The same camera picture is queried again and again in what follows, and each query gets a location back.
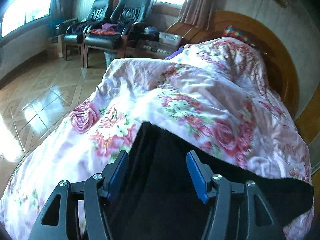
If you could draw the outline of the black embroidered pants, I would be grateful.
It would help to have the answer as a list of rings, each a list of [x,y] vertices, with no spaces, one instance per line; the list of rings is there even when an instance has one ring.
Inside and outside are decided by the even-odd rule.
[[[106,209],[114,239],[202,239],[215,199],[198,198],[187,169],[190,151],[213,172],[244,186],[242,194],[231,196],[227,239],[284,239],[283,227],[312,208],[310,184],[257,176],[144,122],[120,193]]]

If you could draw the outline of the pink floral quilt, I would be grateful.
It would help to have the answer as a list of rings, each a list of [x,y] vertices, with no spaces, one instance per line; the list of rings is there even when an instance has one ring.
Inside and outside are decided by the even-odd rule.
[[[144,122],[257,176],[312,185],[308,147],[269,87],[262,56],[223,37],[170,60],[113,60],[95,92],[13,174],[1,198],[6,233],[29,239],[57,184],[86,181],[129,154]],[[312,219],[313,205],[283,227],[285,239],[303,239]]]

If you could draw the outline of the wooden arched headboard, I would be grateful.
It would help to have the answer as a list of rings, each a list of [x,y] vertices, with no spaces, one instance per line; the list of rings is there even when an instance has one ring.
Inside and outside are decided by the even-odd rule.
[[[201,43],[223,36],[224,28],[231,25],[247,35],[257,46],[267,68],[268,81],[280,95],[284,105],[295,116],[299,103],[297,71],[289,52],[279,38],[259,21],[232,11],[217,10],[208,29],[175,22],[165,31],[182,36],[182,43]]]

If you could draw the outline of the colourful checkered pillow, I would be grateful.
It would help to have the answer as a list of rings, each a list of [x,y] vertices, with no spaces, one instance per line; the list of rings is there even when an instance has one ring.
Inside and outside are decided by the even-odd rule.
[[[242,31],[235,29],[232,25],[225,26],[223,30],[223,35],[227,37],[235,38],[245,44],[251,46],[252,48],[257,48],[257,44],[253,42],[247,35]]]

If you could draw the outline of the white box on nightstand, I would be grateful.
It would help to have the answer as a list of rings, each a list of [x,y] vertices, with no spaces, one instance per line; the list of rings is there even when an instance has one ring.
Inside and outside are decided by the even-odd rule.
[[[159,32],[159,42],[171,46],[178,47],[181,43],[182,37],[176,34]]]

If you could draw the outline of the wooden bedside table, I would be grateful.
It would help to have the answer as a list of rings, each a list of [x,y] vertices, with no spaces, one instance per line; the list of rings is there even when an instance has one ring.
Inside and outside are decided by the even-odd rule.
[[[174,52],[178,51],[180,47],[172,46],[169,44],[149,41],[149,40],[138,40],[130,41],[127,44],[125,57],[134,58],[151,58],[151,59],[165,59]]]

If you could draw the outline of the red patterned seat cushion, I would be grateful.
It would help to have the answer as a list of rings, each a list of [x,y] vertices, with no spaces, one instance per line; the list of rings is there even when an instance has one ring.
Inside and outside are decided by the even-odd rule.
[[[113,36],[113,35],[120,35],[119,32],[111,31],[111,30],[105,30],[105,29],[92,29],[89,31],[90,34],[94,35],[105,35],[105,36]]]

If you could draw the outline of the purple cloth on chair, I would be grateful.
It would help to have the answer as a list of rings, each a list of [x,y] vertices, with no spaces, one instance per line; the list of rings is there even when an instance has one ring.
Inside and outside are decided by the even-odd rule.
[[[118,25],[117,24],[112,24],[112,23],[105,23],[101,26],[103,30],[106,31],[117,31],[118,30]]]

